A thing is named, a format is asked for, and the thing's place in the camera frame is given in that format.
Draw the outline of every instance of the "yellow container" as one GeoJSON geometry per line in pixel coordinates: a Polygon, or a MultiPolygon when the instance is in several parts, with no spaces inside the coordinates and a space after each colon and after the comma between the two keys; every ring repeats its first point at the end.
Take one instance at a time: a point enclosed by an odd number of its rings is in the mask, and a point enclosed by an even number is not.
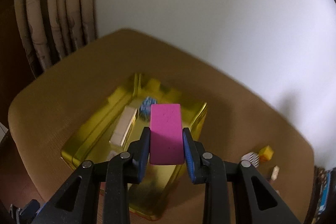
{"type": "MultiPolygon", "coordinates": [[[[164,86],[157,79],[136,73],[117,87],[102,107],[65,143],[62,158],[75,169],[85,160],[104,162],[112,151],[126,151],[131,142],[140,138],[149,122],[137,116],[122,147],[111,145],[109,140],[124,107],[139,108],[147,96],[155,98],[159,104],[180,104],[182,126],[190,129],[194,140],[199,138],[207,112],[206,103],[164,86]]],[[[129,185],[130,211],[149,220],[160,218],[166,208],[169,191],[185,170],[185,165],[148,164],[143,181],[139,185],[129,185]]]]}

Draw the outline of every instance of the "wall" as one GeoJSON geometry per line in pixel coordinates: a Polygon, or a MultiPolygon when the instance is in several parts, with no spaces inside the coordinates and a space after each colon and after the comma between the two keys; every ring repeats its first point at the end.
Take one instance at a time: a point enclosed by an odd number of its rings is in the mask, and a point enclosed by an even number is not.
{"type": "Polygon", "coordinates": [[[99,36],[131,27],[232,76],[336,166],[333,0],[95,0],[99,36]]]}

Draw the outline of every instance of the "pink rectangular block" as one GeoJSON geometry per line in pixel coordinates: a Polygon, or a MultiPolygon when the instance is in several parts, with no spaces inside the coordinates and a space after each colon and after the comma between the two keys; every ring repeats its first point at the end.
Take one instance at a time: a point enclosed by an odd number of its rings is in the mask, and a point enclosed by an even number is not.
{"type": "Polygon", "coordinates": [[[181,106],[179,104],[152,105],[150,129],[150,164],[183,164],[181,106]]]}

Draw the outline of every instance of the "yellow block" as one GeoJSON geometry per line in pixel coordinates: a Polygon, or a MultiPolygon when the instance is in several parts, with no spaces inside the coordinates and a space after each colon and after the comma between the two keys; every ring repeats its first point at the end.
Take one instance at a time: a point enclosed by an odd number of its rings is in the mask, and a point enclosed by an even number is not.
{"type": "Polygon", "coordinates": [[[271,160],[273,153],[274,151],[269,145],[265,146],[259,151],[259,161],[265,162],[265,161],[271,160]]]}

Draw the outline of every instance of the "reddish brown floor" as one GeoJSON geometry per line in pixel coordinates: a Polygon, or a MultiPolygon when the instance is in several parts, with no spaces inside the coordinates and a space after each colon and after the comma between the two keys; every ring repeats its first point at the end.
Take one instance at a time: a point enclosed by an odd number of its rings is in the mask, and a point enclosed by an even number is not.
{"type": "Polygon", "coordinates": [[[32,199],[43,203],[9,135],[0,146],[0,200],[9,209],[11,203],[22,208],[32,199]]]}

